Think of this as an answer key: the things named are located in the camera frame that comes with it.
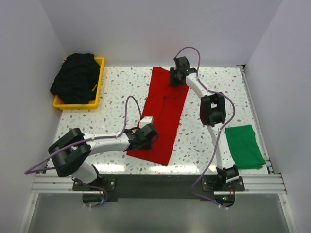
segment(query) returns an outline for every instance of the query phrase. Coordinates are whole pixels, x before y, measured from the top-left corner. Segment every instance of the yellow tray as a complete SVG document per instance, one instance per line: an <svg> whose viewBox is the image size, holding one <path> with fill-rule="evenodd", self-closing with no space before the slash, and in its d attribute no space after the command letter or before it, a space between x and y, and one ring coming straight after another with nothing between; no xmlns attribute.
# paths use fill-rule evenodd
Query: yellow tray
<svg viewBox="0 0 311 233"><path fill-rule="evenodd" d="M55 108L59 108L61 110L69 110L69 109L97 109L99 102L99 93L101 91L102 86L102 77L104 71L104 62L105 59L103 57L94 57L94 60L101 66L101 70L99 72L98 84L97 84L97 92L95 100L88 102L88 104L62 104L60 98L55 96L53 106Z"/></svg>

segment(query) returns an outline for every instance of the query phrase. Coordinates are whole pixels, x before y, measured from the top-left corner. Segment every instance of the white enclosure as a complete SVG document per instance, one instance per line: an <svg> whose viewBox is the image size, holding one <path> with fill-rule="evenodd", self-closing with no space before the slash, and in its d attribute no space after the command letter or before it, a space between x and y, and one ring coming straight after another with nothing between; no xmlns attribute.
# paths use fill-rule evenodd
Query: white enclosure
<svg viewBox="0 0 311 233"><path fill-rule="evenodd" d="M310 10L309 0L2 0L1 231L18 232L34 180L23 172L54 139L61 112L50 86L66 56L90 52L109 67L171 66L182 47L194 46L203 67L246 64L269 157L299 232L308 232ZM184 54L194 66L196 54Z"/></svg>

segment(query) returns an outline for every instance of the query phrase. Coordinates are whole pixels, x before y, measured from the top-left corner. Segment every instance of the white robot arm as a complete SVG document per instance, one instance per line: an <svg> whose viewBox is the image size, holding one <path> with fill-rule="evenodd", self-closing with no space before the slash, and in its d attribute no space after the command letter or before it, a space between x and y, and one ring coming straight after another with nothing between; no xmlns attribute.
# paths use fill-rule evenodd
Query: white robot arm
<svg viewBox="0 0 311 233"><path fill-rule="evenodd" d="M200 119L207 126L215 146L219 130L223 128L225 122L225 99L198 79L196 69L190 68L186 57L175 58L174 60L176 67L170 69L170 85L185 84L200 98ZM225 130L220 134L216 149L216 160L216 169L222 184L239 178L239 172L232 159Z"/></svg>
<svg viewBox="0 0 311 233"><path fill-rule="evenodd" d="M152 117L146 116L140 121L143 122L139 124L141 128L135 127L111 134L88 134L82 133L79 128L71 129L49 148L49 154L56 153L52 161L57 175L72 175L86 184L95 181L99 176L98 171L95 166L86 163L85 159L90 155L108 151L151 149L153 139L158 137L158 131L152 121ZM82 143L71 147L75 142Z"/></svg>

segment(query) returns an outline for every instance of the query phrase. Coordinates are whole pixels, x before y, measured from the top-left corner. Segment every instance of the terrazzo surface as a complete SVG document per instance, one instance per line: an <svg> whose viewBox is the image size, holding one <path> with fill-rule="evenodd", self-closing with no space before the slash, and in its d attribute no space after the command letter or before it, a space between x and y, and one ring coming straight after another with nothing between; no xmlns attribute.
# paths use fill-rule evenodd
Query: terrazzo surface
<svg viewBox="0 0 311 233"><path fill-rule="evenodd" d="M99 107L96 110L63 111L56 138L60 138L71 128L80 128L84 133L115 133L122 129L124 104L127 96L133 95L141 110L148 95L152 67L106 67L100 92ZM236 115L229 127L251 124L258 132L249 106L248 97L238 68L200 68L200 78L216 91L228 95L236 106ZM94 164L100 173L113 174L200 174L213 154L213 145L207 128L199 118L200 100L189 89L177 136L168 166L151 163L126 155L125 152L111 151L92 155L86 159ZM227 118L232 115L232 107L226 101ZM129 101L127 128L135 127L139 114L134 101ZM216 159L206 174L216 173ZM262 169L240 170L240 174L268 174Z"/></svg>

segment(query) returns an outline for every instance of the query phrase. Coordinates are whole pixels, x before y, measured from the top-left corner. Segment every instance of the black mounting plate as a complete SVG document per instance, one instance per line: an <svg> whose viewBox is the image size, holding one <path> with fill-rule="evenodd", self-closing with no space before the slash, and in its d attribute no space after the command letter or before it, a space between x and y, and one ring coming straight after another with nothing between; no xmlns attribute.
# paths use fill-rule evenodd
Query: black mounting plate
<svg viewBox="0 0 311 233"><path fill-rule="evenodd" d="M118 198L199 199L190 190L198 177L198 175L101 175L104 187L109 194L107 201L118 201ZM210 185L216 178L217 175L204 175L202 182L198 183L193 191L214 200L214 191L230 191L232 185L235 186L236 191L245 190L242 177L238 182L226 184L222 189L213 188ZM75 183L72 190L97 191Z"/></svg>

